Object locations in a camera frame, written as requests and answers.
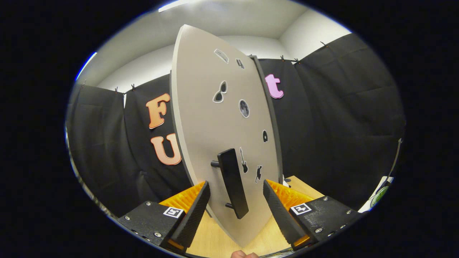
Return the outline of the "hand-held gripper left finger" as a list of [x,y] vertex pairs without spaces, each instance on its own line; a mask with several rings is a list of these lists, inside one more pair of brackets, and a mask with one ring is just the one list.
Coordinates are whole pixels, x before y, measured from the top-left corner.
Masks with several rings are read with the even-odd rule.
[[208,181],[203,181],[160,203],[145,201],[118,222],[153,245],[184,254],[195,238],[210,196]]

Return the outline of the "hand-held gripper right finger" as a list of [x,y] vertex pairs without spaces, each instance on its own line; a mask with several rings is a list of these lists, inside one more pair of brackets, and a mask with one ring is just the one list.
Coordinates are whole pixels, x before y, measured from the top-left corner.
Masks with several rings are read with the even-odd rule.
[[326,241],[363,216],[329,196],[313,199],[272,180],[264,180],[263,195],[293,251]]

